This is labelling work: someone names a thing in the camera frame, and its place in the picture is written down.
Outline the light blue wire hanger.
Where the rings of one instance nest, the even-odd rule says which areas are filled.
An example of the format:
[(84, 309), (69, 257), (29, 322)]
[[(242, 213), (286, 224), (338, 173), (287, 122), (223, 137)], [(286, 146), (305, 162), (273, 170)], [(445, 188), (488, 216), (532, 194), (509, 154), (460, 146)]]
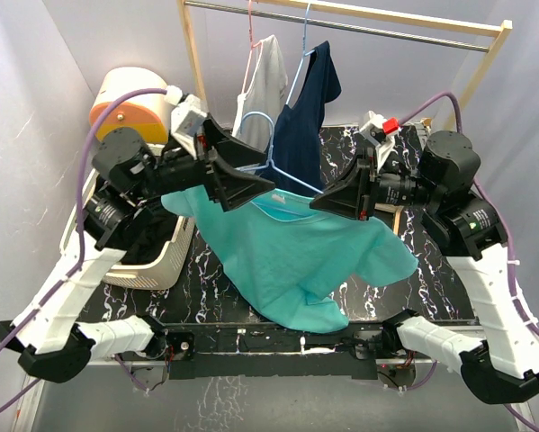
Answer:
[(303, 118), (285, 108), (276, 124), (262, 112), (249, 112), (265, 117), (271, 124), (270, 139), (265, 151), (266, 162), (259, 168), (246, 168), (257, 176), (274, 182), (275, 188), (303, 198), (322, 193), (324, 185), (320, 173), (320, 141), (314, 124), (303, 123)]

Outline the white t shirt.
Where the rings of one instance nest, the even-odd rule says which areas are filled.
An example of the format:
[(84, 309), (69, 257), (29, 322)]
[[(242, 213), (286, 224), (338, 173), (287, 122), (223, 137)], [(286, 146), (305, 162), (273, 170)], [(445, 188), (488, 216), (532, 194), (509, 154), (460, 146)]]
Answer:
[(232, 136), (265, 152), (270, 140), (270, 122), (260, 115), (249, 116), (244, 121), (242, 118), (247, 113), (260, 112), (276, 124), (284, 106), (287, 85), (279, 42), (275, 35), (270, 35), (250, 52), (242, 92), (237, 98)]

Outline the aluminium frame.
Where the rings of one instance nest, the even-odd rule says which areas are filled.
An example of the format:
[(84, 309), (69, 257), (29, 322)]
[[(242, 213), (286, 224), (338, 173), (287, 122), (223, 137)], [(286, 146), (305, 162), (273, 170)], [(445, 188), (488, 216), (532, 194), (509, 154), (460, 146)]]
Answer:
[(144, 394), (116, 365), (92, 365), (65, 384), (46, 383), (30, 431), (521, 431), (506, 409), (475, 400), (451, 373), (399, 396), (383, 377), (208, 377), (165, 381), (159, 368), (138, 377)]

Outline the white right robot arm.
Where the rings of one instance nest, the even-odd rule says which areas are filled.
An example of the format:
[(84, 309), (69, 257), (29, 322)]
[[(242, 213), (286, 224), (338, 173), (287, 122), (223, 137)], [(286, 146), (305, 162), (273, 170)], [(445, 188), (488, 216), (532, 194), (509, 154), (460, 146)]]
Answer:
[(382, 323), (381, 350), (395, 357), (413, 351), (446, 365), (484, 403), (523, 403), (539, 394), (539, 334), (510, 272), (508, 232), (472, 190), (480, 164), (467, 137), (441, 130), (429, 136), (414, 173), (379, 173), (367, 149), (310, 207), (353, 220), (371, 218), (379, 203), (420, 207), (423, 227), (461, 279), (484, 335), (465, 336), (404, 310)]

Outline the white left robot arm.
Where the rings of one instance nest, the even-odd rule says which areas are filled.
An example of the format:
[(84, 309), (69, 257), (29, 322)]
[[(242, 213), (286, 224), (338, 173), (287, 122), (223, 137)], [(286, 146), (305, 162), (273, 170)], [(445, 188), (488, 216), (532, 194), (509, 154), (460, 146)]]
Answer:
[(0, 321), (1, 347), (19, 353), (28, 375), (64, 383), (98, 358), (136, 352), (156, 359), (165, 353), (166, 330), (149, 316), (96, 324), (77, 318), (155, 219), (161, 196), (201, 185), (228, 212), (274, 189), (273, 182), (243, 170), (262, 163), (264, 152), (232, 137), (212, 117), (190, 135), (189, 144), (194, 155), (173, 148), (157, 157), (132, 128), (105, 136), (92, 160), (104, 185), (79, 207), (67, 252), (28, 309)]

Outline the cream laundry basket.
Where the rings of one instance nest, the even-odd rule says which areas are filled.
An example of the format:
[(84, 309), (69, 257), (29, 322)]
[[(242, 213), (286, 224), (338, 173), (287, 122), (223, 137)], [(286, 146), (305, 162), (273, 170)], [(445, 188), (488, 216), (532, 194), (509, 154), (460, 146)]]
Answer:
[[(92, 169), (84, 181), (84, 201), (91, 198), (98, 174)], [(184, 267), (194, 231), (194, 219), (178, 217), (171, 237), (158, 250), (156, 259), (143, 265), (114, 265), (104, 276), (107, 284), (145, 291), (159, 291), (172, 287)], [(65, 252), (72, 232), (76, 230), (76, 208), (72, 210), (59, 242), (59, 252)]]

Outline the black garment in basket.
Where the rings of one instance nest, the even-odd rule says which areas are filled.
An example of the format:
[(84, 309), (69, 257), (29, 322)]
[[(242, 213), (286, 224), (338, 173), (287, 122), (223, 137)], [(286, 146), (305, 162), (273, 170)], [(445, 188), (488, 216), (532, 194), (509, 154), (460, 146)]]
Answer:
[(94, 247), (123, 250), (123, 266), (141, 266), (154, 262), (165, 243), (172, 239), (178, 217), (153, 199), (134, 208), (101, 177), (95, 180), (92, 203), (88, 206), (89, 234)]

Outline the cream orange drawer cabinet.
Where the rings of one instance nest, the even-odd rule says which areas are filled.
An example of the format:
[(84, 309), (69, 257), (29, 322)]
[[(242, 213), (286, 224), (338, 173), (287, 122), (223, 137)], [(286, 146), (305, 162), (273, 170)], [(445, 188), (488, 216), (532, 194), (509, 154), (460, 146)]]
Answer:
[[(104, 77), (89, 113), (93, 125), (99, 115), (118, 97), (139, 89), (166, 89), (166, 81), (158, 74), (142, 67), (117, 67)], [(142, 94), (128, 99), (114, 109), (96, 132), (102, 141), (111, 131), (129, 127), (149, 144), (168, 142), (170, 113), (173, 107), (162, 94)]]

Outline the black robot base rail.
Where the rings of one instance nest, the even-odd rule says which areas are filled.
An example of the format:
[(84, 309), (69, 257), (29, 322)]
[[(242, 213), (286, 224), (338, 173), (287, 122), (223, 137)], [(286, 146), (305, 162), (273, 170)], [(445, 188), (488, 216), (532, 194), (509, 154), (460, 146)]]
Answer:
[(132, 353), (135, 366), (161, 365), (171, 380), (202, 377), (345, 376), (374, 380), (377, 369), (390, 365), (429, 364), (427, 356), (411, 360), (382, 348), (381, 324), (352, 322), (341, 331), (315, 334), (269, 322), (170, 324), (166, 352), (147, 358)]

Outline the teal t shirt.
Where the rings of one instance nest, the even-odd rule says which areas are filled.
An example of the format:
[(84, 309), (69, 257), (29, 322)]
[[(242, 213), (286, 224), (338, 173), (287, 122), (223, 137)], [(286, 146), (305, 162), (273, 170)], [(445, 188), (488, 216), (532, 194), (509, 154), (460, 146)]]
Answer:
[(324, 334), (348, 325), (330, 294), (350, 275), (383, 287), (410, 277), (418, 261), (383, 221), (350, 220), (309, 203), (274, 189), (223, 211), (201, 186), (162, 198), (168, 211), (194, 219), (256, 312), (288, 329)]

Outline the navy blue t shirt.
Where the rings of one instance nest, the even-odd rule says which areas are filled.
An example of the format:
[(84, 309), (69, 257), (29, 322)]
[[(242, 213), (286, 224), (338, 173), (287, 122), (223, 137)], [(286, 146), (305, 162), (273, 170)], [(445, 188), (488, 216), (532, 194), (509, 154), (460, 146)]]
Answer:
[(325, 105), (342, 92), (326, 40), (315, 47), (303, 86), (294, 105), (286, 104), (274, 131), (274, 163), (281, 170), (271, 171), (278, 188), (311, 197), (323, 188), (319, 132), (325, 118)]

